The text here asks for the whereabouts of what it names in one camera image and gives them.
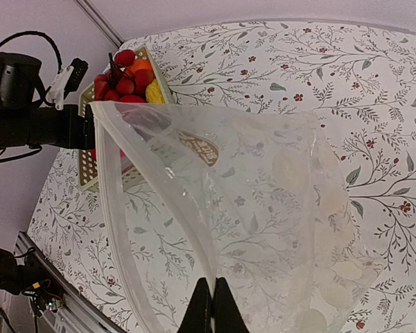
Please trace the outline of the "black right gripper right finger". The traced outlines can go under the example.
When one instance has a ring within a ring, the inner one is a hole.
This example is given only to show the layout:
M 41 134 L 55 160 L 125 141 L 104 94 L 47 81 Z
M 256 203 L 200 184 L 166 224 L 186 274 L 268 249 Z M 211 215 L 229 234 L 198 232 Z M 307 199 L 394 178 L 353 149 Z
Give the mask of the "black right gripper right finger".
M 214 332 L 218 333 L 249 333 L 241 313 L 236 305 L 227 280 L 216 279 L 213 300 Z

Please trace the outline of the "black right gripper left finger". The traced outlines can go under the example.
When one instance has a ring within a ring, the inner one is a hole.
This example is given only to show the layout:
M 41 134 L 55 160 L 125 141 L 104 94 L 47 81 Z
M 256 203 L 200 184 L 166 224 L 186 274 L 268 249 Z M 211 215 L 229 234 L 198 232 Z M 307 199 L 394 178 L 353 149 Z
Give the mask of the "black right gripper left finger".
M 211 293 L 207 280 L 202 277 L 191 296 L 184 318 L 181 333 L 211 332 Z

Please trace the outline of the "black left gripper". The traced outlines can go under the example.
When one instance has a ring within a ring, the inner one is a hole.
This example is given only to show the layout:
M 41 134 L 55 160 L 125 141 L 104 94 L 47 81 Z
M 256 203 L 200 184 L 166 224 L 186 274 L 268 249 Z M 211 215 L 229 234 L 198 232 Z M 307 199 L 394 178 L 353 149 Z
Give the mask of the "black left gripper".
M 85 114 L 79 114 L 78 105 L 67 104 L 60 112 L 60 147 L 78 150 L 96 148 L 94 115 L 89 104 Z

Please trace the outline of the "clear dotted zip top bag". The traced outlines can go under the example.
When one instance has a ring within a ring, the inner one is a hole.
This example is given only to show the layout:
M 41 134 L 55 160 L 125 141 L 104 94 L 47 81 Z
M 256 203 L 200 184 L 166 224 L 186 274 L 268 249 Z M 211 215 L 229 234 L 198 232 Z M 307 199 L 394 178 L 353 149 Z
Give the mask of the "clear dotted zip top bag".
M 383 266 L 352 220 L 346 179 L 314 112 L 146 104 L 153 162 L 140 173 L 162 204 L 157 245 L 191 269 L 174 282 L 165 264 L 132 253 L 134 216 L 120 148 L 97 160 L 103 218 L 126 299 L 142 332 L 181 332 L 196 283 L 225 278 L 250 332 L 339 332 Z

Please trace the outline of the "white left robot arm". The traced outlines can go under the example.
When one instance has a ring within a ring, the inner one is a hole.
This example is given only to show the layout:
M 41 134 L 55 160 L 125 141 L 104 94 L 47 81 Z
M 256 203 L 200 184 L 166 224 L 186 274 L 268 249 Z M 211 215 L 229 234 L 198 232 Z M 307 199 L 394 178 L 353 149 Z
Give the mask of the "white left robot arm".
M 0 52 L 0 163 L 39 153 L 45 145 L 92 150 L 94 119 L 86 109 L 65 97 L 75 92 L 88 64 L 74 59 L 45 89 L 39 72 L 41 61 L 29 55 Z

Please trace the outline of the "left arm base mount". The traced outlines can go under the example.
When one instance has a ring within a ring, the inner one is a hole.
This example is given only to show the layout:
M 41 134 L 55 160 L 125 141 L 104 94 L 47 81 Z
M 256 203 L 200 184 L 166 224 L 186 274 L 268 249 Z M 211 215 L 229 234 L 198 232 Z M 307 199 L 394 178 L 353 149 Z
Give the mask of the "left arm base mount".
M 38 317 L 64 305 L 62 289 L 37 260 L 34 247 L 21 255 L 0 248 L 0 290 L 28 297 Z

